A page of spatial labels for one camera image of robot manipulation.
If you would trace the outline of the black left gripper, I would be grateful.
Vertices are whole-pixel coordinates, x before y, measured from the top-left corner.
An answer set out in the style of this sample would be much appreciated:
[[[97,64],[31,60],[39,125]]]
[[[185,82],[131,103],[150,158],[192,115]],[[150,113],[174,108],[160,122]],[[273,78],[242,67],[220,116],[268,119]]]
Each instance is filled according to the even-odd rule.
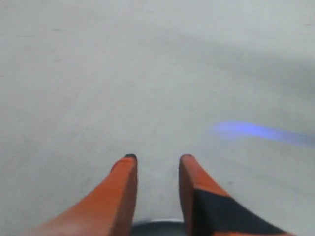
[[[153,219],[132,225],[137,185],[137,157],[127,154],[87,196],[30,230],[29,234],[128,236],[131,231],[132,236],[289,235],[235,201],[190,154],[182,155],[179,163],[179,196],[184,223],[178,219]]]

